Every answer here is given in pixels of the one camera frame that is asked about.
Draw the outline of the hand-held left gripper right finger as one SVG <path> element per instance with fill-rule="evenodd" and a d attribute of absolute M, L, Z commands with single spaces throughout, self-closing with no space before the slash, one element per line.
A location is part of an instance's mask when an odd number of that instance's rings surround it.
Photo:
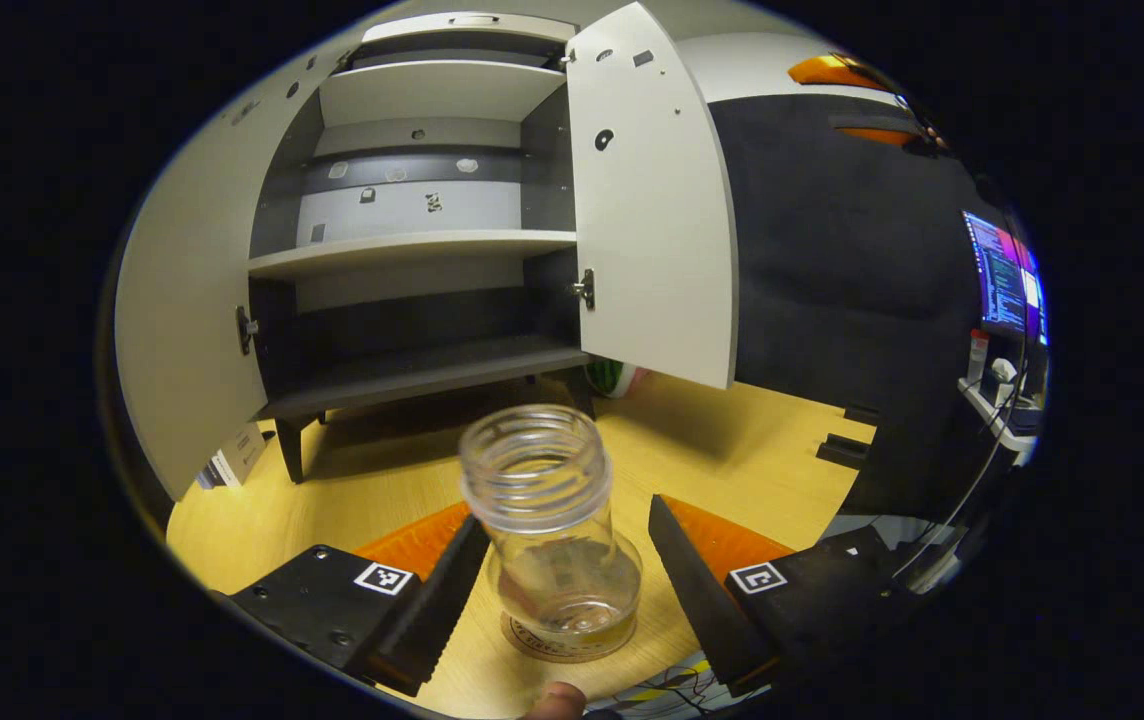
<path fill-rule="evenodd" d="M 852 659 L 923 602 L 895 578 L 897 555 L 873 527 L 792 551 L 656 494 L 648 533 L 715 678 L 736 697 Z"/>

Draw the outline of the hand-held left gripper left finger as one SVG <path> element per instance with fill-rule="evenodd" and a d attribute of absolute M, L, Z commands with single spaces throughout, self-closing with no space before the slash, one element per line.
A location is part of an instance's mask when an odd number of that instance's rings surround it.
<path fill-rule="evenodd" d="M 217 601 L 339 673 L 418 696 L 486 552 L 480 521 L 454 503 L 356 551 L 312 544 Z"/>

